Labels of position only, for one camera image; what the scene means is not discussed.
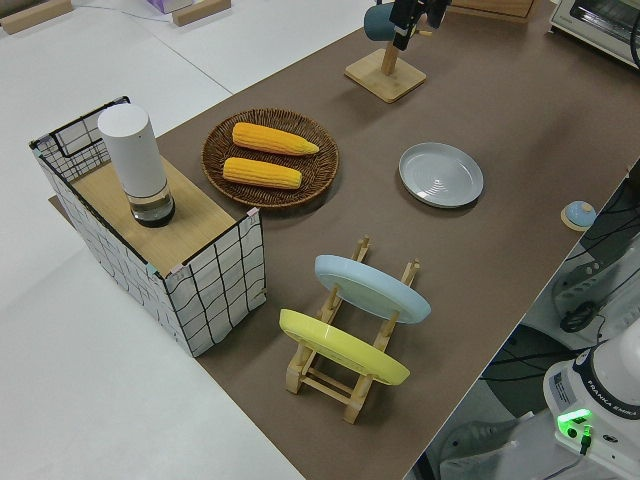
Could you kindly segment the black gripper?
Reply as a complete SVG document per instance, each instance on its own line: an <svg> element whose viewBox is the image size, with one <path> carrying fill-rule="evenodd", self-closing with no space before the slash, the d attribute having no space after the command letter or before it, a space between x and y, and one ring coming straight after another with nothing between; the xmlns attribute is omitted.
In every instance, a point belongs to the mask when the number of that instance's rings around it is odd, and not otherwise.
<svg viewBox="0 0 640 480"><path fill-rule="evenodd" d="M389 20L395 25L392 44L405 51L418 20L425 15L431 28L439 28L450 0L397 0L393 2Z"/></svg>

